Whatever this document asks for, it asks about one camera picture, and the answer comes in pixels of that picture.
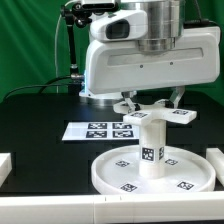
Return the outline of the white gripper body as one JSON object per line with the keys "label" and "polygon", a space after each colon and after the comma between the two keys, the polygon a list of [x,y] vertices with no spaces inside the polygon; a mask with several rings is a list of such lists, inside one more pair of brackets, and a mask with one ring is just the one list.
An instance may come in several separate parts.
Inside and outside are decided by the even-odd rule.
{"label": "white gripper body", "polygon": [[94,21],[86,53],[86,88],[93,94],[209,83],[220,73],[220,28],[182,29],[142,10]]}

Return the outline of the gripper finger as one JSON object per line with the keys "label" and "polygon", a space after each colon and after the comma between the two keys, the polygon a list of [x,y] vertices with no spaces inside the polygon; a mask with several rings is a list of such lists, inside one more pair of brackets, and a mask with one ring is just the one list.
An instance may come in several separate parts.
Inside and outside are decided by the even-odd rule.
{"label": "gripper finger", "polygon": [[130,112],[138,111],[140,106],[132,101],[132,98],[136,95],[135,91],[122,92],[122,97],[124,98],[126,104],[129,107]]}
{"label": "gripper finger", "polygon": [[173,89],[173,92],[172,92],[170,98],[165,101],[165,106],[167,108],[177,109],[178,105],[179,105],[179,102],[180,102],[182,96],[184,95],[184,93],[185,93],[185,87],[184,86],[175,87]]}

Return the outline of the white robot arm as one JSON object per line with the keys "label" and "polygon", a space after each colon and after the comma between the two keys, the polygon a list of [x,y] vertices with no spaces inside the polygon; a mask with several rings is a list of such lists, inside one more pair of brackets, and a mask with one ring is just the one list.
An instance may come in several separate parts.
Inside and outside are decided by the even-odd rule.
{"label": "white robot arm", "polygon": [[139,90],[213,82],[220,73],[220,28],[185,29],[185,0],[121,0],[122,7],[90,26],[85,93],[121,95]]}

